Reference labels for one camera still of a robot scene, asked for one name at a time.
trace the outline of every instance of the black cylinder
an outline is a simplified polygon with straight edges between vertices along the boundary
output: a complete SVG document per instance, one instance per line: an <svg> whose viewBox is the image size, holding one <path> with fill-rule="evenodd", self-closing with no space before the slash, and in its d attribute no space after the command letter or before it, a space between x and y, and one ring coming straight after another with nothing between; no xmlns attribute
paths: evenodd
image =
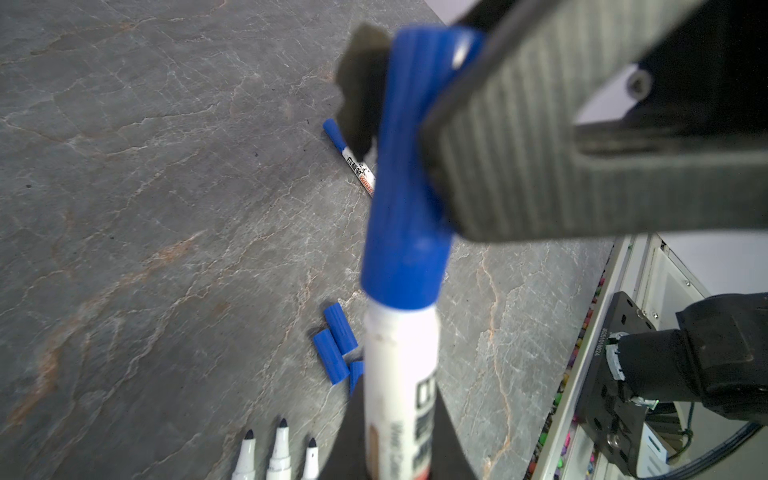
<svg viewBox="0 0 768 480"><path fill-rule="evenodd" d="M662 402L700 401L684 341L680 330L637 333L619 339L619 363L635 395Z"/></svg>

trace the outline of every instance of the marker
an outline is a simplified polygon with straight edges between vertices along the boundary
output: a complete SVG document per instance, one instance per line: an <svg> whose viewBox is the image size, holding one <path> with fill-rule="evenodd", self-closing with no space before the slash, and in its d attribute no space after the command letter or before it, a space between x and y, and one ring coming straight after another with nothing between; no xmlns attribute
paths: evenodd
<svg viewBox="0 0 768 480"><path fill-rule="evenodd" d="M301 475L301 480L316 480L319 475L320 465L317 458L317 442L315 442L315 439L310 439L310 444L306 446L304 475Z"/></svg>
<svg viewBox="0 0 768 480"><path fill-rule="evenodd" d="M253 439L253 430L248 430L243 443L240 444L240 456L237 457L237 466L232 474L232 480L254 480L256 469L253 467L253 450L256 448L256 440Z"/></svg>
<svg viewBox="0 0 768 480"><path fill-rule="evenodd" d="M352 150L346 146L344 137L341 136L339 125L336 124L335 120L329 118L323 122L323 130L325 130L328 136L331 137L331 141L334 145L336 145L336 149L341 152L341 156L344 157L344 160L346 160L349 168L355 172L355 175L360 180L360 183L368 191L368 195L373 197L373 184L376 183L376 178L373 176L373 172L370 168L368 168L368 165L366 165L365 161L358 162L357 159L355 159L355 156L352 154Z"/></svg>
<svg viewBox="0 0 768 480"><path fill-rule="evenodd" d="M291 480L290 452L288 452L288 421L280 420L275 432L275 449L266 471L266 480Z"/></svg>

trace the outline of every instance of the black cable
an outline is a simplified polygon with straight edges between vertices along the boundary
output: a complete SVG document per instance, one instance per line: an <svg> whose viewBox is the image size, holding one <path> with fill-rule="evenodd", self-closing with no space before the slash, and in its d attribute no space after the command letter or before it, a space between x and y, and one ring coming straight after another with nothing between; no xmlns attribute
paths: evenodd
<svg viewBox="0 0 768 480"><path fill-rule="evenodd" d="M667 463L673 461L674 459L680 457L680 455L684 454L686 450L688 450L688 447L690 447L690 444L694 442L694 431L690 429L690 423L694 419L694 406L696 404L691 402L690 403L690 410L688 410L688 424L685 427L685 430L683 430L683 435L685 435L686 442L685 445L683 445L683 448L678 450L677 453L667 458Z"/></svg>
<svg viewBox="0 0 768 480"><path fill-rule="evenodd" d="M734 433L728 440L719 444L714 449L711 449L706 454L702 455L697 460L677 468L672 472L665 473L664 475L658 475L656 477L646 477L642 480L686 480L695 475L699 475L704 470L708 469L712 465L717 464L719 461L727 458L730 454L734 453L741 445L747 440L755 436L763 426L757 423L747 423L741 427L738 432Z"/></svg>

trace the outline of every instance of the marble tabletop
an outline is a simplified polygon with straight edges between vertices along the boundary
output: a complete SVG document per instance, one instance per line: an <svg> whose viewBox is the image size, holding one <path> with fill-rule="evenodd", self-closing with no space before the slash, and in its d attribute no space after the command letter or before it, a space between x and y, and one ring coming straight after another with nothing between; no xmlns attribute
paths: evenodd
<svg viewBox="0 0 768 480"><path fill-rule="evenodd" d="M310 334L362 335L369 198L325 137L360 22L422 0L0 6L0 477L228 478L278 418L297 472L348 392ZM457 242L439 385L479 478L521 478L608 240Z"/></svg>

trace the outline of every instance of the screw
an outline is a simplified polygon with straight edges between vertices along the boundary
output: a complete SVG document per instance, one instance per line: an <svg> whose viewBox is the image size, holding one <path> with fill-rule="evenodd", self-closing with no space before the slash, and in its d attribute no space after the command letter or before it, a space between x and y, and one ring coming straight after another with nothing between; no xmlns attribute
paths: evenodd
<svg viewBox="0 0 768 480"><path fill-rule="evenodd" d="M650 95L653 84L654 78L647 70L637 69L627 79L627 93L637 101L645 100Z"/></svg>
<svg viewBox="0 0 768 480"><path fill-rule="evenodd" d="M606 435L605 441L613 448L618 449L619 448L619 435L616 435L615 433L611 433L609 435Z"/></svg>

